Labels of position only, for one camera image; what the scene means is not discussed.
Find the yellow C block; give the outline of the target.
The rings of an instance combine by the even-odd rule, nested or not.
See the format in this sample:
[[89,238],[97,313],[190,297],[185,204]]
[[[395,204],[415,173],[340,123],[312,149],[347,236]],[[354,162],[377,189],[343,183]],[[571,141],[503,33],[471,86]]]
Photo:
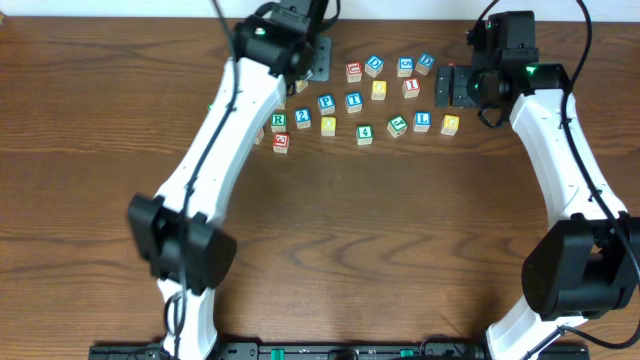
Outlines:
[[309,85],[307,80],[296,80],[295,81],[295,92],[301,93],[303,92]]

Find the green R block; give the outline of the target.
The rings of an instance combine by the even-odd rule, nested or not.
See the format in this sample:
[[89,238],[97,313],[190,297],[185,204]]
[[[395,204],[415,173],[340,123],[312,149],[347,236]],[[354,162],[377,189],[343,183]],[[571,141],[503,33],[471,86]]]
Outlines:
[[270,127],[273,133],[285,133],[287,116],[284,113],[274,113],[271,116]]

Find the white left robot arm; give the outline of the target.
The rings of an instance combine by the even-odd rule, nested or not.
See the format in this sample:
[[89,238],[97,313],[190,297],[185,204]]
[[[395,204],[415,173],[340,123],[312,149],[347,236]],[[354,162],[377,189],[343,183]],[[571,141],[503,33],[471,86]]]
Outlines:
[[135,195],[127,218],[164,299],[167,359],[206,359],[218,340],[215,290],[237,250],[222,223],[239,173],[267,118],[314,75],[335,18],[327,0],[272,1],[220,22],[229,58],[213,103],[178,167],[156,194]]

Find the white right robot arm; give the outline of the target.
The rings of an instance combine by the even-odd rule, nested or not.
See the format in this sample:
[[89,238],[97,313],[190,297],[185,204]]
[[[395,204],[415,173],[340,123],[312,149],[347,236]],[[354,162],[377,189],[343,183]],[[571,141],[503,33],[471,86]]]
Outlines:
[[523,263],[519,301],[484,335],[485,359],[567,359],[555,340],[626,307],[639,287],[639,221],[604,178],[582,131],[575,77],[543,63],[530,11],[485,10],[467,32],[467,66],[441,66],[440,107],[499,111],[522,141],[549,229]]

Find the blue L block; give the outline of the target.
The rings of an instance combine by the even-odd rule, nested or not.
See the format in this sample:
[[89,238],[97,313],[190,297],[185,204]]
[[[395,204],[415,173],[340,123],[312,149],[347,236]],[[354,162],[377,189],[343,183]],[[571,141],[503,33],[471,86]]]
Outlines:
[[431,114],[429,112],[416,112],[413,118],[413,131],[426,133],[431,127]]

